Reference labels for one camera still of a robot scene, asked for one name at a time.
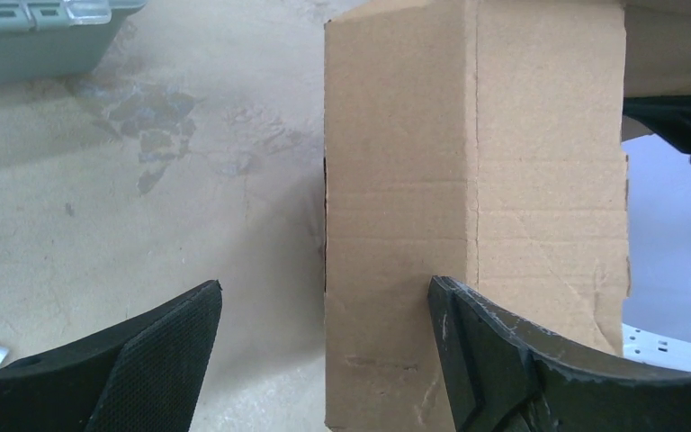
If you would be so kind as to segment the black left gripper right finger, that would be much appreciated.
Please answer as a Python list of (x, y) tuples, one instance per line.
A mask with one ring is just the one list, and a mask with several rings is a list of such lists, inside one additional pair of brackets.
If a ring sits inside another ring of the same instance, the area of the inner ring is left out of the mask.
[(691, 431), (691, 372), (583, 346), (451, 277), (427, 301), (458, 431)]

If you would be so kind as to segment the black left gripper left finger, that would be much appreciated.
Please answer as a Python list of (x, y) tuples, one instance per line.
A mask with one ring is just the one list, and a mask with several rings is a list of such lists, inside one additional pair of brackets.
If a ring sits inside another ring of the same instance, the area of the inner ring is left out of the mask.
[(222, 308), (216, 280), (0, 369), (0, 431), (187, 431)]

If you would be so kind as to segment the brown cardboard box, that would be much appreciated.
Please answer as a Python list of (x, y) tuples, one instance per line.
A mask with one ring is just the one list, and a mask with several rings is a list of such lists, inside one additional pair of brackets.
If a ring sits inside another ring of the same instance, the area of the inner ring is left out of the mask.
[(691, 95), (691, 1), (370, 1), (324, 67), (331, 430), (451, 429), (434, 275), (620, 356), (622, 102)]

